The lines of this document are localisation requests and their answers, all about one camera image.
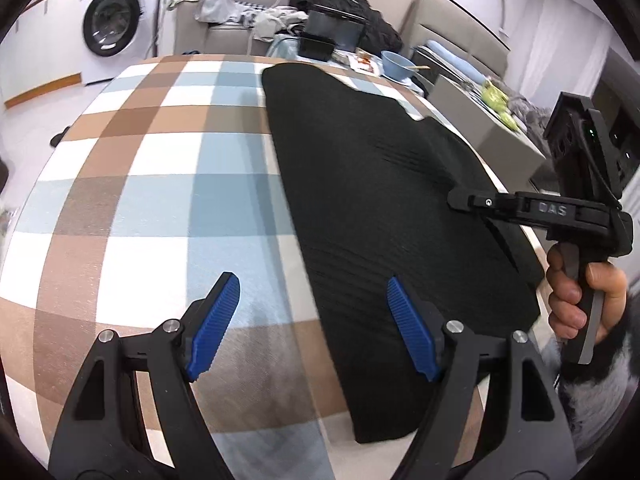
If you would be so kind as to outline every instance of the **human hand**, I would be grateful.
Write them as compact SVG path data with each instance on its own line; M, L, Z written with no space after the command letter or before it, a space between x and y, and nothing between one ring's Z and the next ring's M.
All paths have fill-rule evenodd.
M573 339L587 323L587 315L576 305L582 297L578 283L570 279L562 270L564 261L558 245L551 248L546 256L549 268L546 280L553 289L549 295L549 325L558 337ZM604 291L602 317L596 335L596 344L602 341L615 327L625 311L626 276L610 263L590 263L586 272L587 283L593 290Z

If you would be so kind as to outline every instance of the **person's arm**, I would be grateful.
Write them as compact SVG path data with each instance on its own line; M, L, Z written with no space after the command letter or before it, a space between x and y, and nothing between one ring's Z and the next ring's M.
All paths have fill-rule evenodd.
M549 251L547 260L546 277L553 289L549 296L552 310L549 325L558 337L572 339L587 321L576 306L582 291L562 270L562 256L556 248ZM589 365L560 362L558 380L558 395L578 456L590 450L615 425L631 378L631 308L626 308L625 274L612 264L596 263L590 264L586 277L594 290L605 293L593 359ZM543 351L545 360L553 353L559 358L557 344Z

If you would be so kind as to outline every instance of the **blue rolled fabric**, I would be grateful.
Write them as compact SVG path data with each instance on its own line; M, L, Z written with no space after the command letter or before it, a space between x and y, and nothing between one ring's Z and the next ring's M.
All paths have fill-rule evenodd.
M455 68L460 70L460 72L466 75L474 83L478 83L479 85L482 85L486 81L486 76L478 72L478 70L476 70L476 68L471 63L456 56L454 53L444 48L437 41L429 40L427 41L426 46L432 52L435 52L436 54L438 54L438 56L440 56L446 62L448 62L449 64L452 64Z

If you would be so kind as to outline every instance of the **blue ridged pad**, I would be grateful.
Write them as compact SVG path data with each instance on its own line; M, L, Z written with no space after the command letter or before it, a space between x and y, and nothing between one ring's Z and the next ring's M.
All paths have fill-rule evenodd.
M424 374L429 381L437 380L440 367L436 362L433 337L396 277L391 278L386 284L386 302L396 320L404 345L414 361L415 369Z
M193 338L191 361L186 367L191 382L209 370L239 301L240 281L232 274Z

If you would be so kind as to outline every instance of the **metal screw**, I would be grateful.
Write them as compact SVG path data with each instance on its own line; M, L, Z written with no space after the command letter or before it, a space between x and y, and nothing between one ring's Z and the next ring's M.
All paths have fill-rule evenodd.
M455 319L452 319L451 321L447 321L447 330L449 330L449 332L451 332L452 334L459 334L464 329L465 329L465 326L461 322Z
M162 323L162 330L167 333L176 332L180 328L180 321L177 319L167 319Z
M529 340L529 336L522 330L516 330L513 333L513 339L516 343L526 343Z
M101 343L107 343L113 339L113 330L103 330L98 334L98 341Z

